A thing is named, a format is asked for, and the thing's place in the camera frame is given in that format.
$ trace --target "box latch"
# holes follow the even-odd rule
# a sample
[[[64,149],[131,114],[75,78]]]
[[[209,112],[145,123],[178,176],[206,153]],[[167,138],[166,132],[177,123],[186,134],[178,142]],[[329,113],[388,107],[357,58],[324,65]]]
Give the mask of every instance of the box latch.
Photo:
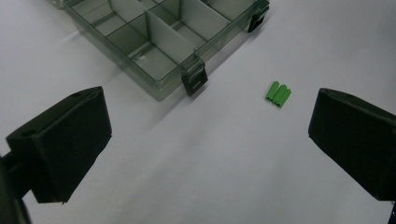
[[[263,8],[259,8],[258,13],[254,14],[251,17],[250,25],[247,29],[248,33],[253,32],[262,22],[264,21],[265,14],[269,9],[269,3],[265,5]]]
[[[200,61],[186,75],[181,77],[189,96],[194,95],[207,82],[205,64]]]

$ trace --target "clear plastic compartment box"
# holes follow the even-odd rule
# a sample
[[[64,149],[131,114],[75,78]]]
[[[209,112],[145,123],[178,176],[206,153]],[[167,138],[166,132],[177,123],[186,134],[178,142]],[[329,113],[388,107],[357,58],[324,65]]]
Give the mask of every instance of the clear plastic compartment box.
[[[78,27],[154,99],[180,84],[194,94],[205,62],[241,31],[254,30],[266,0],[58,0]]]

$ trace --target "plastic organizer box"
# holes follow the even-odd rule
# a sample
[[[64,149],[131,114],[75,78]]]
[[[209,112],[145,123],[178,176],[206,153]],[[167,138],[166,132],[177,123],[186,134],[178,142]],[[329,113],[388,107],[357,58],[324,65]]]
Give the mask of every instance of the plastic organizer box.
[[[193,95],[205,82],[205,62],[241,31],[251,32],[266,0],[54,1],[79,28],[154,99],[182,83]]]

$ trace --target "black latch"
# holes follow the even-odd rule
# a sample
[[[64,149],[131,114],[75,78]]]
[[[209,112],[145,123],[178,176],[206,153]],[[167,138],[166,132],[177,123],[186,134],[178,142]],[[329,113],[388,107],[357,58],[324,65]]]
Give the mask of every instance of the black latch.
[[[202,63],[192,73],[181,77],[184,88],[189,96],[194,95],[207,82],[205,64]]]
[[[253,15],[251,17],[250,25],[247,29],[248,33],[253,32],[262,22],[264,21],[265,13],[269,9],[269,3],[267,2],[267,5],[260,9],[259,13]]]

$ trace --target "green battery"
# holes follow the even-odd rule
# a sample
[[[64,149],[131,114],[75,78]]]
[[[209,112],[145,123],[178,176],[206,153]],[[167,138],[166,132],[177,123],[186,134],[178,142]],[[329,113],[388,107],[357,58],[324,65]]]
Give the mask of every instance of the green battery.
[[[279,89],[277,90],[277,92],[276,92],[275,95],[274,95],[274,98],[272,99],[272,102],[273,102],[274,104],[276,104],[277,102],[279,102],[280,97],[282,96],[283,92],[285,92],[285,90],[286,90],[287,88],[288,88],[288,87],[287,87],[286,85],[281,85],[281,86],[279,87]]]
[[[270,88],[270,90],[267,92],[267,94],[265,95],[265,99],[267,100],[267,101],[272,101],[273,100],[273,98],[274,98],[274,96],[275,96],[275,93],[276,93],[276,91],[277,91],[277,88],[279,88],[279,82],[278,81],[275,81],[275,82],[273,82],[273,84],[271,85],[271,88]]]
[[[280,99],[276,102],[276,105],[277,105],[278,107],[282,107],[283,104],[285,104],[286,101],[288,101],[290,95],[291,95],[291,90],[290,90],[290,89],[286,89],[286,90],[283,92],[283,94],[282,94],[282,96],[280,97]]]

